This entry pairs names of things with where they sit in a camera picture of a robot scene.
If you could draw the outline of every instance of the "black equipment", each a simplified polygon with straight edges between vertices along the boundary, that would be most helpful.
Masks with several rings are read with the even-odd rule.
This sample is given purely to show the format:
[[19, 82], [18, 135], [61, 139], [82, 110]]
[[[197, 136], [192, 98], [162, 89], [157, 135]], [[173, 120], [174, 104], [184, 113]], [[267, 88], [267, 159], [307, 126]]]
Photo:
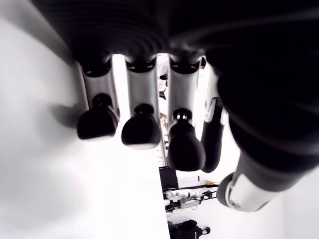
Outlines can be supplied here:
[[201, 229], [194, 220], [180, 224], [168, 225], [170, 239], [198, 239], [201, 235], [210, 233], [210, 227]]
[[[171, 167], [205, 172], [217, 167], [224, 110], [229, 114], [241, 155], [236, 172], [218, 188], [217, 197], [222, 204], [241, 211], [257, 211], [318, 166], [317, 1], [33, 3], [82, 65], [90, 110], [79, 120], [80, 138], [114, 135], [119, 110], [111, 56], [123, 54], [127, 60], [132, 118], [123, 130], [122, 141], [133, 148], [156, 145], [159, 119], [154, 101], [153, 61], [154, 55], [166, 52], [170, 54]], [[218, 94], [206, 100], [208, 114], [199, 142], [192, 124], [193, 96], [203, 55], [218, 76]], [[135, 80], [135, 74], [147, 86], [149, 97], [135, 99], [135, 85], [143, 87]], [[96, 91], [93, 84], [101, 90]], [[132, 132], [143, 127], [141, 122], [148, 133], [134, 138]]]

